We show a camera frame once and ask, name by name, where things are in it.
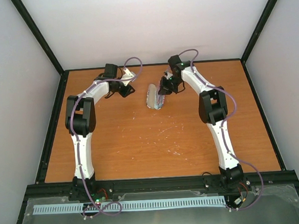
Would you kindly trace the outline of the flag print glasses case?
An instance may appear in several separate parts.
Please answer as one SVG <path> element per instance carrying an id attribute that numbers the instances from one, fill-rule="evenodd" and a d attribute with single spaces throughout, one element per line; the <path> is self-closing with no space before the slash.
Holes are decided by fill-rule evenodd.
<path id="1" fill-rule="evenodd" d="M 165 96 L 158 94 L 159 87 L 154 84 L 148 85 L 146 106 L 150 109 L 159 110 L 162 108 L 165 102 Z"/>

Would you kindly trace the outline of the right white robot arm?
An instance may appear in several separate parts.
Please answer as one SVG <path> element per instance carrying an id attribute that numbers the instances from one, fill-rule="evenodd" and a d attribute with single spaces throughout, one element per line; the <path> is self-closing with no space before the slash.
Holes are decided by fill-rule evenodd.
<path id="1" fill-rule="evenodd" d="M 199 96 L 199 117 L 207 124 L 216 145 L 221 186 L 228 188 L 242 181 L 244 173 L 228 133 L 228 107 L 224 89 L 208 82 L 189 60 L 182 61 L 179 55 L 171 56 L 168 64 L 170 71 L 164 72 L 158 94 L 178 93 L 180 84 L 191 86 Z"/>

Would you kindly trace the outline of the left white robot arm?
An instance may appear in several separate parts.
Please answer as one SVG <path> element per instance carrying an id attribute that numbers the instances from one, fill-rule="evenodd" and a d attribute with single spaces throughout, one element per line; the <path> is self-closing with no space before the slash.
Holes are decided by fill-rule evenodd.
<path id="1" fill-rule="evenodd" d="M 78 95 L 67 98 L 65 126 L 74 145 L 75 173 L 73 185 L 85 199 L 93 199 L 97 195 L 95 169 L 92 162 L 92 135 L 96 128 L 95 105 L 103 97 L 114 93 L 127 97 L 135 89 L 130 85 L 137 75 L 126 67 L 117 76 L 118 66 L 106 64 L 104 71 L 94 79 L 89 88 Z"/>

